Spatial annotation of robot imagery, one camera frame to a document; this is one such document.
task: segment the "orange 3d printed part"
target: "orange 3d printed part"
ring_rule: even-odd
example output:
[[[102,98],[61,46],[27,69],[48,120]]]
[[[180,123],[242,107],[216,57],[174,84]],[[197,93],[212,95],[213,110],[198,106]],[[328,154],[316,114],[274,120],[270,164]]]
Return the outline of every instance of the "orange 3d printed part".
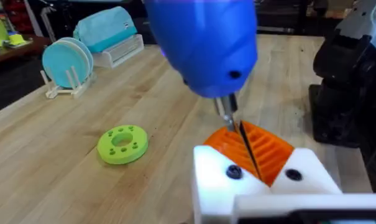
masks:
[[[245,147],[242,136],[236,132],[228,131],[225,127],[213,133],[204,144],[213,147],[238,166],[271,186],[294,148],[276,135],[251,123],[242,121],[242,126],[256,166]]]

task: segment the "wooden workbench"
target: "wooden workbench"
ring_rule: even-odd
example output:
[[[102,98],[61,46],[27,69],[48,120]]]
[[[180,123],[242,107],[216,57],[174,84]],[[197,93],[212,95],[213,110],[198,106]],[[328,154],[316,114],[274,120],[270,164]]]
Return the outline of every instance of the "wooden workbench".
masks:
[[[346,192],[370,190],[358,149],[318,144],[308,87],[323,39],[260,35],[259,60],[239,93],[241,118],[317,153]],[[170,223],[191,216],[192,148],[222,126],[213,102],[193,94],[158,47],[73,100],[42,87],[0,111],[0,223]],[[98,159],[102,133],[135,124],[149,148],[126,166]]]

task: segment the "drill bit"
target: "drill bit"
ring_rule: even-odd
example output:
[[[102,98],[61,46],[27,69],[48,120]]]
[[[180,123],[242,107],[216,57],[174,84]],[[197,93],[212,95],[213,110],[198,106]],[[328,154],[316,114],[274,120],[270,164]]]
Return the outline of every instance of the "drill bit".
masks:
[[[226,124],[226,128],[229,131],[236,131],[235,121],[233,119],[233,113],[237,110],[237,103],[235,94],[215,98],[215,108],[218,115],[220,115]]]

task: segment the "black machine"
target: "black machine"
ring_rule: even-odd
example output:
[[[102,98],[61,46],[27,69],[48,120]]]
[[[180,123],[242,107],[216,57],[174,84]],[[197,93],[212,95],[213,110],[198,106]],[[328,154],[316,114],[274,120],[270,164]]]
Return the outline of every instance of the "black machine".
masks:
[[[323,78],[309,88],[315,140],[360,147],[376,191],[376,0],[357,3],[313,68]]]

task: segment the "white holder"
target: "white holder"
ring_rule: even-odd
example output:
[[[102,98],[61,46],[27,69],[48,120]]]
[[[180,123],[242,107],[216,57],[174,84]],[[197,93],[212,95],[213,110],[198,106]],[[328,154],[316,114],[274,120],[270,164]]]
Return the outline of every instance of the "white holder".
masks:
[[[71,96],[73,96],[73,98],[78,98],[96,80],[95,73],[91,72],[89,75],[87,75],[84,82],[80,83],[74,66],[72,66],[70,70],[73,76],[70,74],[69,70],[65,71],[65,75],[68,77],[71,89],[65,89],[64,87],[57,85],[55,83],[55,80],[53,80],[51,84],[47,78],[45,71],[40,71],[44,83],[48,88],[47,92],[45,93],[45,96],[48,99],[54,99],[58,94],[70,94]]]
[[[101,53],[93,53],[94,65],[115,68],[144,49],[142,35],[135,34]]]

